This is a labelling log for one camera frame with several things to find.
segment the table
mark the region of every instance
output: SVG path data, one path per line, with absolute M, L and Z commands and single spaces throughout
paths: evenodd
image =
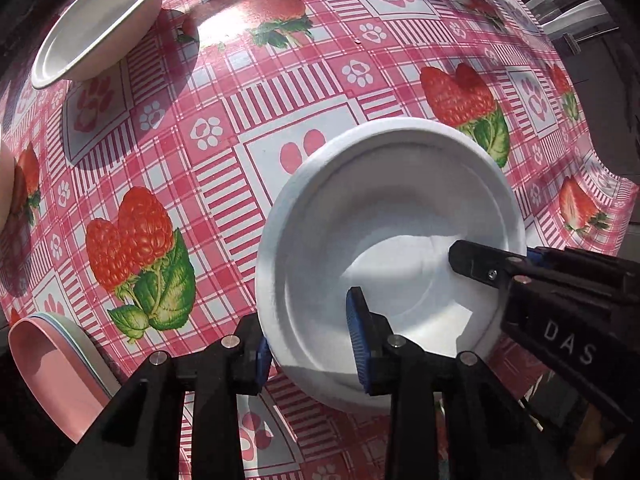
M 122 378 L 153 350 L 203 349 L 255 309 L 260 232 L 289 175 L 348 128 L 400 115 L 456 126 L 492 155 L 529 246 L 618 250 L 638 190 L 598 160 L 520 0 L 251 0 L 250 25 L 196 32 L 184 13 L 204 1 L 163 0 L 91 81 L 33 90 L 38 44 L 5 76 L 2 140 L 20 173 L 0 237 L 9 320 L 70 317 Z M 506 338 L 489 362 L 516 396 L 545 370 Z M 185 477 L 192 407 L 188 395 Z M 385 417 L 335 412 L 282 374 L 239 398 L 239 415 L 248 478 L 382 475 Z

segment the plaid pattern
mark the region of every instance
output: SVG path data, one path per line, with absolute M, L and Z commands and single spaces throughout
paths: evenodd
M 375 118 L 435 119 L 419 81 L 427 65 L 453 73 L 466 62 L 500 103 L 511 136 L 504 173 L 530 246 L 618 250 L 638 190 L 600 163 L 583 113 L 577 121 L 565 116 L 547 68 L 562 64 L 519 0 L 489 0 L 504 30 L 453 0 L 303 0 L 313 40 L 301 38 L 297 48 L 236 41 L 224 52 L 175 39 L 182 14 L 203 1 L 163 0 L 154 26 L 99 76 L 98 90 L 61 81 L 35 91 L 30 65 L 9 71 L 1 86 L 2 140 L 16 155 L 33 143 L 42 200 L 35 227 L 12 217 L 0 237 L 6 314 L 64 313 L 123 376 L 155 349 L 175 356 L 202 350 L 255 309 L 260 234 L 296 167 L 282 162 L 284 143 L 304 160 L 312 130 L 329 140 Z M 83 92 L 94 92 L 97 112 L 85 109 Z M 544 113 L 532 108 L 534 94 Z M 558 193 L 571 175 L 607 214 L 609 230 L 577 235 L 564 228 Z M 116 303 L 96 283 L 84 240 L 91 219 L 116 218 L 132 186 L 152 190 L 180 229 L 197 291 L 185 326 L 147 330 L 133 345 L 110 321 L 107 309 Z M 517 396 L 544 370 L 507 338 L 490 364 Z M 272 375 L 260 397 L 239 399 L 248 478 L 382 476 L 385 417 L 335 412 L 281 373 Z M 191 394 L 182 425 L 184 478 L 192 411 Z

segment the pink bowl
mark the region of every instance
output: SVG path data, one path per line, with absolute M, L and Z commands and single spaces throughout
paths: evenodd
M 31 393 L 60 430 L 78 443 L 109 397 L 74 348 L 36 317 L 12 326 L 9 348 Z

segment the metal pin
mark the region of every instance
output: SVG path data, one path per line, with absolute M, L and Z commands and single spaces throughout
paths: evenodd
M 151 364 L 153 364 L 154 366 L 158 366 L 158 365 L 161 365 L 162 363 L 164 363 L 168 357 L 169 357 L 169 355 L 167 354 L 167 352 L 163 352 L 163 351 L 159 350 L 157 352 L 153 352 L 149 356 L 149 362 Z
M 240 344 L 240 338 L 237 335 L 225 335 L 220 344 L 225 348 L 235 348 Z
M 460 360 L 467 366 L 473 366 L 478 362 L 478 356 L 473 352 L 462 352 Z
M 522 283 L 523 285 L 529 285 L 529 283 L 531 283 L 531 278 L 529 276 L 523 276 L 521 274 L 514 276 L 513 279 L 518 283 Z
M 400 348 L 404 346 L 406 343 L 406 339 L 398 334 L 392 334 L 386 338 L 386 342 L 388 342 L 393 348 Z

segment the pink and white tablecloth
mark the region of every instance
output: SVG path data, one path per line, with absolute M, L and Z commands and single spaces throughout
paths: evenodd
M 262 3 L 221 27 L 203 15 L 241 2 L 163 0 L 133 51 L 82 84 L 35 91 L 37 44 L 5 76 L 2 140 L 18 161 L 0 237 L 9 320 L 68 316 L 123 376 L 155 349 L 202 350 L 255 310 L 260 232 L 291 173 L 329 139 L 391 116 L 441 120 L 482 145 L 529 246 L 616 253 L 637 189 L 598 160 L 520 0 L 245 1 Z M 506 338 L 490 363 L 518 396 L 544 370 Z M 281 374 L 239 398 L 239 415 L 248 478 L 382 475 L 384 417 L 335 412 Z

